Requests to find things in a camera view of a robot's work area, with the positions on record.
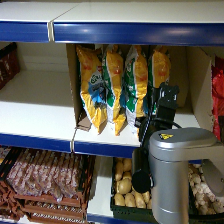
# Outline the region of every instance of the red product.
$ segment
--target red product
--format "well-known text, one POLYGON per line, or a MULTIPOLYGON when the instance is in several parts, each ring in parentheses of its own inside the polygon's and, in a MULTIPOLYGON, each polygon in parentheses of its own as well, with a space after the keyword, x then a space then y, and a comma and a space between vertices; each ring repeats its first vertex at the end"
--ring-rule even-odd
POLYGON ((224 59, 215 56, 215 67, 224 71, 224 59))
POLYGON ((220 140, 220 127, 218 117, 224 115, 224 75, 223 70, 212 66, 212 99, 214 126, 213 133, 220 140))
POLYGON ((0 50, 0 89, 19 72, 17 45, 11 43, 0 50))

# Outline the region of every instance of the snack bag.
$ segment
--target snack bag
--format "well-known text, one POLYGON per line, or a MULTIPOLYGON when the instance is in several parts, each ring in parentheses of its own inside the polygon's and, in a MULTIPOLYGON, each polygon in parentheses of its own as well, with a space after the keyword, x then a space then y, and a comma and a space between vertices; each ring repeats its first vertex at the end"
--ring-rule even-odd
POLYGON ((101 49, 91 50, 76 46, 80 62, 80 79, 83 108, 90 122, 97 128, 107 119, 105 88, 102 80, 101 49))
POLYGON ((128 52, 125 61, 124 82, 127 121, 133 133, 137 133, 138 129, 134 126, 135 119, 147 114, 146 94, 148 84, 147 61, 139 45, 131 46, 128 52))
MULTIPOLYGON (((157 46, 154 49, 152 56, 149 58, 149 92, 148 97, 151 97, 151 89, 159 88, 162 82, 168 84, 170 78, 171 63, 169 52, 165 46, 157 46)), ((156 114, 156 105, 152 112, 156 114)))
POLYGON ((107 118, 117 136, 126 120, 125 95, 122 91, 123 58, 118 45, 108 45, 102 65, 106 86, 107 118))

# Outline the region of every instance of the plastic packaging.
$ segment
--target plastic packaging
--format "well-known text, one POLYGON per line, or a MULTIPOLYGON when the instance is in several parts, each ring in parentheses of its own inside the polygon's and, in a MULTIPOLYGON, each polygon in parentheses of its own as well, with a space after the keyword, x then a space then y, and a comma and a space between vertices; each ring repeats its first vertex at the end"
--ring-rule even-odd
POLYGON ((224 74, 220 70, 212 66, 212 99, 213 99, 213 133, 220 138, 219 116, 224 115, 224 74))
POLYGON ((168 84, 171 63, 167 47, 157 46, 149 59, 149 85, 159 88, 162 82, 168 84))
POLYGON ((47 181, 45 183, 45 189, 44 189, 44 193, 45 194, 47 194, 48 191, 51 189, 51 186, 52 186, 53 181, 54 181, 53 177, 55 175, 55 171, 56 171, 57 165, 58 165, 58 158, 55 157, 53 165, 52 165, 50 173, 49 173, 49 176, 48 176, 47 181))
POLYGON ((126 115, 133 133, 138 133, 134 126, 135 119, 144 117, 147 109, 148 67, 145 54, 139 45, 131 46, 125 61, 126 115))
POLYGON ((106 121, 105 88, 102 80, 101 49, 91 50, 76 46, 80 62, 80 96, 83 108, 90 122, 100 132, 100 125, 106 121))
POLYGON ((108 45, 103 56, 103 79, 106 86, 107 118, 115 135, 126 120, 125 94, 123 89, 124 61, 118 45, 108 45))

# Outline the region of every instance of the basket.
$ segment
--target basket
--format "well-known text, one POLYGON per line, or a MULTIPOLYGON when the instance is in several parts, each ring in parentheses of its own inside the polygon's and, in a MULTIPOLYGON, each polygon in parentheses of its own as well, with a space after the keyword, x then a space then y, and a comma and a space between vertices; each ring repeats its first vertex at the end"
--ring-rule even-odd
POLYGON ((116 165, 116 161, 115 161, 115 158, 113 158, 110 209, 113 212, 114 218, 132 220, 132 221, 140 221, 140 222, 157 223, 155 218, 153 217, 151 209, 130 208, 130 207, 125 207, 125 206, 115 205, 115 203, 114 203, 115 165, 116 165))
POLYGON ((8 213, 8 219, 18 221, 24 213, 19 209, 17 201, 12 197, 13 189, 8 185, 6 177, 15 164, 21 148, 12 148, 0 165, 0 209, 8 213))
POLYGON ((32 214, 37 213, 59 216, 67 219, 85 220, 94 162, 94 156, 85 156, 78 191, 73 198, 64 197, 60 202, 57 202, 51 195, 35 197, 15 194, 13 195, 13 198, 17 199, 21 210, 28 213, 29 217, 31 217, 32 214))

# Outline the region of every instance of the blue shelf edge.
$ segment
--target blue shelf edge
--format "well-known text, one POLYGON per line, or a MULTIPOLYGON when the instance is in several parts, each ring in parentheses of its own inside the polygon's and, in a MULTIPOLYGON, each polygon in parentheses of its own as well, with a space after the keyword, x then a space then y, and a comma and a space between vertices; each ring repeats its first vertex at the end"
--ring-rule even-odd
POLYGON ((88 222, 99 222, 105 224, 150 224, 149 222, 137 222, 131 220, 124 220, 124 219, 115 219, 114 217, 106 217, 100 215, 94 215, 87 213, 87 221, 88 222))
POLYGON ((224 46, 224 23, 54 22, 55 42, 224 46))
POLYGON ((71 152, 70 141, 10 134, 0 134, 0 145, 71 152))
POLYGON ((0 21, 0 41, 49 42, 47 22, 0 21))
POLYGON ((134 146, 74 141, 74 152, 79 154, 132 158, 135 148, 134 146))

